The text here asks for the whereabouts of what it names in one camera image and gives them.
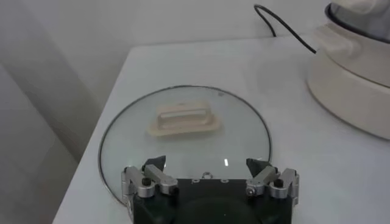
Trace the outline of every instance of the screw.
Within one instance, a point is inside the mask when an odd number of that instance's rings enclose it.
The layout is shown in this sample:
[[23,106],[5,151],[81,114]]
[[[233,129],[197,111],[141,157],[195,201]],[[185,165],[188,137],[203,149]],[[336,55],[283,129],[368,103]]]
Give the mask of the screw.
[[152,180],[149,177],[144,177],[142,178],[142,185],[149,187],[150,185],[152,185]]
[[283,180],[282,179],[276,179],[274,181],[274,186],[277,188],[282,188],[283,187]]
[[248,196],[254,196],[256,194],[256,190],[252,187],[247,187],[246,188],[246,195]]

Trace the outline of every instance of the glass lid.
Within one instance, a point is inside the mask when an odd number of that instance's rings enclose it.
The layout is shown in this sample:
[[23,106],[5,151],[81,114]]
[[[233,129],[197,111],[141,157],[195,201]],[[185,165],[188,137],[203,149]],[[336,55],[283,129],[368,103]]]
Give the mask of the glass lid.
[[390,6],[388,5],[379,12],[361,14],[332,3],[328,5],[325,13],[330,20],[349,31],[390,43]]
[[125,107],[108,126],[99,149],[99,172],[121,201],[121,172],[166,156],[174,178],[249,179],[246,159],[269,161],[271,138],[245,100],[206,86],[175,86]]

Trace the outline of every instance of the lid handle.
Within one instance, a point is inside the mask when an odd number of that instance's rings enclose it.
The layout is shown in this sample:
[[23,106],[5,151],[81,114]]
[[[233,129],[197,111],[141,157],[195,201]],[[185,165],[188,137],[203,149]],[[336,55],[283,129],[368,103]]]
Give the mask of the lid handle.
[[193,101],[157,108],[157,117],[148,129],[152,136],[213,131],[221,126],[206,101]]

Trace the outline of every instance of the white tabletop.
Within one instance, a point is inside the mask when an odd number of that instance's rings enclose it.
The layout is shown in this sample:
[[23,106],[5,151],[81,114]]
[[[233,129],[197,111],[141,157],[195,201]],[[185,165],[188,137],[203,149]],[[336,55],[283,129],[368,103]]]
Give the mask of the white tabletop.
[[293,37],[133,48],[54,223],[131,223],[99,177],[100,140],[126,105],[182,84],[226,89],[261,113],[272,164],[300,173],[293,223],[388,223],[390,142],[341,122],[312,98],[305,83],[312,56]]

